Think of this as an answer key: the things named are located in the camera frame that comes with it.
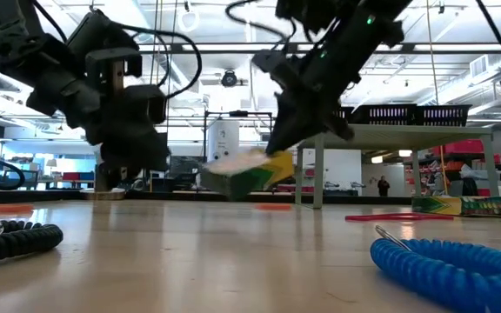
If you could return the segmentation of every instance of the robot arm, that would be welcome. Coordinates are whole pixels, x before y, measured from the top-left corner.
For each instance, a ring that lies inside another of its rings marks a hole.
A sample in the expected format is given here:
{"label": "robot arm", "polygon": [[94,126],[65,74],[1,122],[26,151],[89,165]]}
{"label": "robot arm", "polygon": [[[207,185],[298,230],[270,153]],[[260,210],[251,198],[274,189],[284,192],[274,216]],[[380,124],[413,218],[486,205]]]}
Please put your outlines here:
{"label": "robot arm", "polygon": [[350,83],[379,44],[404,40],[397,16],[411,0],[278,0],[276,15],[295,19],[306,32],[325,30],[324,37],[304,57],[287,57],[283,50],[262,50],[252,62],[280,84],[276,124],[266,153],[286,150],[301,140],[331,131],[345,140],[354,133],[333,112]]}
{"label": "robot arm", "polygon": [[154,124],[165,119],[165,95],[156,85],[123,85],[125,76],[142,75],[134,39],[94,10],[63,43],[43,32],[35,7],[44,12],[33,0],[0,0],[0,72],[34,88],[27,106],[62,111],[88,143],[102,144],[105,175],[163,170],[169,150]]}

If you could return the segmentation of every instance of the black basket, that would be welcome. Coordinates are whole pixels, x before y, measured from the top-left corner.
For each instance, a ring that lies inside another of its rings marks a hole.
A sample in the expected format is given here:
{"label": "black basket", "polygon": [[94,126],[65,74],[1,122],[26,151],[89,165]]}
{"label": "black basket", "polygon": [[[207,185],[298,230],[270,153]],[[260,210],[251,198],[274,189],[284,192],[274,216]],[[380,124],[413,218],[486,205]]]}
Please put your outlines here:
{"label": "black basket", "polygon": [[334,115],[349,121],[354,109],[355,107],[339,107],[334,111]]}
{"label": "black basket", "polygon": [[371,125],[414,125],[416,104],[368,104],[355,111],[350,123]]}
{"label": "black basket", "polygon": [[415,124],[423,126],[465,126],[469,104],[418,106]]}

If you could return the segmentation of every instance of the metal table leg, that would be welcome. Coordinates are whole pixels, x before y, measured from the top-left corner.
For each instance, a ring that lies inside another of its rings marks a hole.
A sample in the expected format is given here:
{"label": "metal table leg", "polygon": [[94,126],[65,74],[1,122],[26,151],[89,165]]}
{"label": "metal table leg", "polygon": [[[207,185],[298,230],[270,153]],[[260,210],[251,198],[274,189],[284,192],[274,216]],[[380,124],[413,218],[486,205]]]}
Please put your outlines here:
{"label": "metal table leg", "polygon": [[303,148],[297,147],[297,166],[295,168],[295,203],[301,204],[303,195]]}
{"label": "metal table leg", "polygon": [[314,200],[312,208],[322,209],[324,196],[324,134],[320,133],[314,140]]}
{"label": "metal table leg", "polygon": [[500,196],[498,191],[498,174],[496,173],[496,164],[494,163],[494,149],[492,148],[492,138],[490,135],[484,135],[480,138],[484,145],[484,161],[488,171],[488,184],[491,189],[491,196]]}
{"label": "metal table leg", "polygon": [[418,151],[413,150],[413,179],[415,180],[415,196],[421,196],[421,170],[418,166]]}

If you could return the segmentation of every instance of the white table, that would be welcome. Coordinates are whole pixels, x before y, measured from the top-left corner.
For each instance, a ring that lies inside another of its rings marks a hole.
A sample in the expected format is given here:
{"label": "white table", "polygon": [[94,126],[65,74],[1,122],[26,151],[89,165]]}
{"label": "white table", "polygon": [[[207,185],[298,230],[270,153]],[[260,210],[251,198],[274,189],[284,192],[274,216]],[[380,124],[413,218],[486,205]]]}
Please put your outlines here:
{"label": "white table", "polygon": [[350,142],[332,133],[319,134],[302,141],[297,147],[297,168],[295,177],[297,189],[295,202],[301,204],[303,186],[303,149],[314,149],[315,177],[313,209],[321,209],[324,191],[324,149],[335,150],[412,150],[415,195],[421,196],[419,150],[455,143],[466,139],[481,139],[484,145],[484,159],[488,170],[491,196],[498,194],[498,175],[492,150],[491,129],[479,127],[447,126],[405,126],[405,125],[362,125],[352,124],[355,139]]}

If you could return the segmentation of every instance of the person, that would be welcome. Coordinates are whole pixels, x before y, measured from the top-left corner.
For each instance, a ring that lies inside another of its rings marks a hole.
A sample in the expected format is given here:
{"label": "person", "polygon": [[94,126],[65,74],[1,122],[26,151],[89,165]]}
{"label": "person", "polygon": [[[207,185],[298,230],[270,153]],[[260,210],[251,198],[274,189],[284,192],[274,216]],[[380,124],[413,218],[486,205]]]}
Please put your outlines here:
{"label": "person", "polygon": [[378,181],[378,194],[380,196],[388,196],[388,189],[390,188],[390,183],[386,180],[386,176],[380,177]]}

